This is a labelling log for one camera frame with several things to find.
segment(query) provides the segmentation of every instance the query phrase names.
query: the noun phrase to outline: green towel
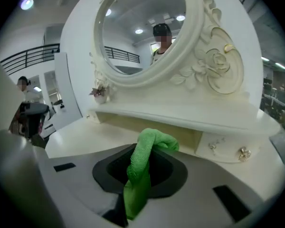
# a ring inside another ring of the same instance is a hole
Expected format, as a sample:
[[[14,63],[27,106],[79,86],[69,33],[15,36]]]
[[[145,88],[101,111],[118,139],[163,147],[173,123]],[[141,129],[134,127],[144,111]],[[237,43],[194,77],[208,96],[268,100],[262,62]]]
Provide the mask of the green towel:
[[[178,151],[179,144],[172,136],[146,128],[138,136],[137,145],[127,168],[129,180],[123,189],[127,218],[133,220],[143,209],[151,188],[149,156],[154,145]]]

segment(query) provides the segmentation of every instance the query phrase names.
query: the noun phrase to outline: gold knob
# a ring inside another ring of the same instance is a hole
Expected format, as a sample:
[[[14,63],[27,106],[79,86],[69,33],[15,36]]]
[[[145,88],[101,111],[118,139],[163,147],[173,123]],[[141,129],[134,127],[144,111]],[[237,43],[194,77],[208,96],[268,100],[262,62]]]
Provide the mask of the gold knob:
[[[245,162],[250,156],[251,156],[251,151],[250,150],[247,150],[246,147],[242,147],[239,149],[240,151],[240,156],[239,156],[239,160],[241,162]]]

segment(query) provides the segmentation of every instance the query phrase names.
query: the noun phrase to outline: fluorescent light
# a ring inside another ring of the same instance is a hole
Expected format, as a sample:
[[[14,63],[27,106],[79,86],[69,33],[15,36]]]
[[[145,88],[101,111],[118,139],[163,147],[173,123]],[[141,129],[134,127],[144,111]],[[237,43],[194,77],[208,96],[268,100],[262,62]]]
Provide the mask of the fluorescent light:
[[[186,18],[185,16],[179,15],[179,16],[176,17],[176,20],[183,21],[183,20],[185,20],[185,18]]]
[[[109,16],[112,13],[112,10],[108,9],[108,11],[106,12],[106,16]]]
[[[282,69],[285,69],[285,66],[283,66],[283,65],[281,65],[281,64],[279,64],[279,63],[275,63],[275,65],[281,67]]]
[[[40,92],[41,91],[41,89],[39,88],[39,87],[34,87],[34,90],[36,90],[37,92]]]
[[[269,61],[269,59],[267,59],[267,58],[265,58],[265,57],[261,57],[261,58],[262,58],[263,61],[266,61],[266,62]]]
[[[33,4],[34,4],[34,0],[23,0],[21,2],[20,7],[23,10],[28,10],[28,9],[30,9],[33,6]]]
[[[138,30],[135,31],[135,33],[136,33],[136,34],[142,34],[142,33],[143,33],[143,30],[142,30],[142,29],[138,29]]]

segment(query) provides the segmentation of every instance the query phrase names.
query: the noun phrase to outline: carved rose decoration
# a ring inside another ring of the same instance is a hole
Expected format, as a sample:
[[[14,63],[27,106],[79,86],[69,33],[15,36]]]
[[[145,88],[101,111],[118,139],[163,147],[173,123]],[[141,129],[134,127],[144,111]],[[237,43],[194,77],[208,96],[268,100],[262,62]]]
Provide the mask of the carved rose decoration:
[[[185,83],[186,87],[192,90],[198,82],[203,82],[205,76],[220,78],[230,68],[226,57],[217,49],[212,49],[207,53],[198,50],[195,54],[199,59],[198,63],[182,68],[180,75],[176,74],[171,78],[174,84],[180,85]]]

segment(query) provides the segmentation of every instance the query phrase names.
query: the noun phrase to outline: mirror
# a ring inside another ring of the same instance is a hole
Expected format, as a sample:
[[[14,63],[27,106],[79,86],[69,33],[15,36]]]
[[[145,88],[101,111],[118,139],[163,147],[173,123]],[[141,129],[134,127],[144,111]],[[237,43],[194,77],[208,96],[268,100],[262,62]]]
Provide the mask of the mirror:
[[[114,0],[104,19],[104,57],[124,75],[155,67],[169,53],[185,15],[185,0]]]

